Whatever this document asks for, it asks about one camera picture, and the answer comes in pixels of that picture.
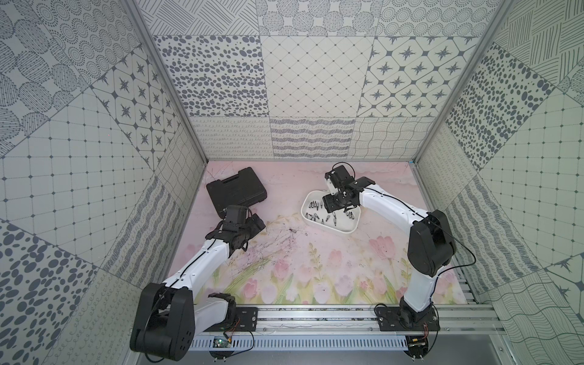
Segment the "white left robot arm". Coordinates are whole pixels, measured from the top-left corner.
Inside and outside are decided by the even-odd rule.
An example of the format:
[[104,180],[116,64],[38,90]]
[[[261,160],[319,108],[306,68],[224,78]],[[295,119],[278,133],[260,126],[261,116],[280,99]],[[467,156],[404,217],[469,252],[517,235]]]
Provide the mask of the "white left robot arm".
[[230,205],[223,220],[205,237],[199,252],[182,269],[141,292],[129,347],[152,363],[181,360],[194,337],[205,331],[222,332],[220,345],[228,348],[234,332],[253,332],[258,310],[238,307],[232,294],[212,293],[195,299],[204,284],[234,253],[246,251],[249,242],[266,225],[258,214]]

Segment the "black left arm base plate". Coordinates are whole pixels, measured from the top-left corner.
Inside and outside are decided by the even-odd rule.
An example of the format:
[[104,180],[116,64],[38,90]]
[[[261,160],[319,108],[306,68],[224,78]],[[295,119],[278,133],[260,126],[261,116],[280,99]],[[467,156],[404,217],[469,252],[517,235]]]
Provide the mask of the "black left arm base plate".
[[258,307],[237,307],[230,322],[213,325],[206,332],[254,332],[258,322]]

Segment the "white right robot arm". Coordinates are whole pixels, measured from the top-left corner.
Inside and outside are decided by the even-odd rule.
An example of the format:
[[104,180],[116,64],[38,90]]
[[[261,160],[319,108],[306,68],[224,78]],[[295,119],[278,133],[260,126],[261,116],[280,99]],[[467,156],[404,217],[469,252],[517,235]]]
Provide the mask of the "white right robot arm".
[[329,194],[323,203],[329,213],[364,207],[409,235],[407,257],[413,273],[400,300],[400,310],[418,317],[427,313],[432,308],[439,277],[450,269],[457,250],[446,214],[410,205],[372,179],[352,176],[341,164],[335,164],[324,177]]

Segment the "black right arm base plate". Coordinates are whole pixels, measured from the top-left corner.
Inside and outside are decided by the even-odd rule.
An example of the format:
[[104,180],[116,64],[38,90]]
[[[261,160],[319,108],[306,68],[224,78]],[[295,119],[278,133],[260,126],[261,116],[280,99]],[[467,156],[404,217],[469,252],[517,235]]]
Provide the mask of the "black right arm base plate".
[[409,307],[388,307],[378,304],[374,314],[382,332],[438,332],[440,321],[433,306],[422,312]]

